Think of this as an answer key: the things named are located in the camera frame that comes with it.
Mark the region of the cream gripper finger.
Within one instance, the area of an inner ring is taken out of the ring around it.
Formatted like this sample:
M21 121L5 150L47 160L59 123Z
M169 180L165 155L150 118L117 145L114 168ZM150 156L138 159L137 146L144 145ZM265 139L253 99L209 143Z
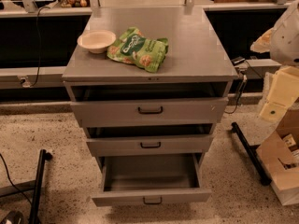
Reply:
M265 103L259 113L259 117L269 122L278 122L284 117L286 111L287 108L283 105Z

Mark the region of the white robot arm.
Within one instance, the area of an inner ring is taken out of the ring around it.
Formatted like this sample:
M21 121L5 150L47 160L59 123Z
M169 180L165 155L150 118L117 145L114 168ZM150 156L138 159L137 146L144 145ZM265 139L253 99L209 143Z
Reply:
M261 119L278 122L299 97L299 0L288 6L274 27L253 42L250 50L270 52L270 58L281 64L272 76L259 113Z

